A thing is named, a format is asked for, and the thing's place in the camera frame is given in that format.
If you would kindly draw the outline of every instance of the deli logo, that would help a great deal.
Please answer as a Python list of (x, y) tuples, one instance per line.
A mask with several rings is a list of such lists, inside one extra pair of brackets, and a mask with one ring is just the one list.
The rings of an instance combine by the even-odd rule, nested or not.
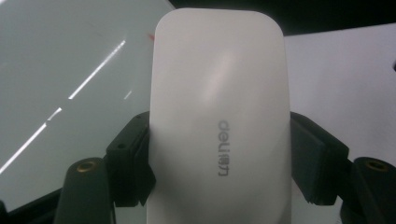
[(230, 125), (227, 120), (219, 122), (219, 176), (227, 176), (230, 172)]

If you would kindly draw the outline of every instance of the red mark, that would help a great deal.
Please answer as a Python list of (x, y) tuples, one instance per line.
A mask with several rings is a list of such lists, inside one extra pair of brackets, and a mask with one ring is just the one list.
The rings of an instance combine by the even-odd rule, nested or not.
[(152, 41), (154, 41), (154, 39), (155, 39), (155, 35), (152, 35), (152, 34), (148, 34), (148, 37), (149, 37), (150, 40), (152, 40)]

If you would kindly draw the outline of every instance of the screw hole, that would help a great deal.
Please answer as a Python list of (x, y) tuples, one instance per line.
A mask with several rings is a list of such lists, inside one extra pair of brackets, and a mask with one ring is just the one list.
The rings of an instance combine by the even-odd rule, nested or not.
[(77, 167), (77, 171), (80, 173), (85, 173), (93, 170), (96, 166), (94, 161), (85, 161)]
[(388, 166), (380, 161), (367, 161), (366, 166), (379, 172), (386, 172), (388, 170)]

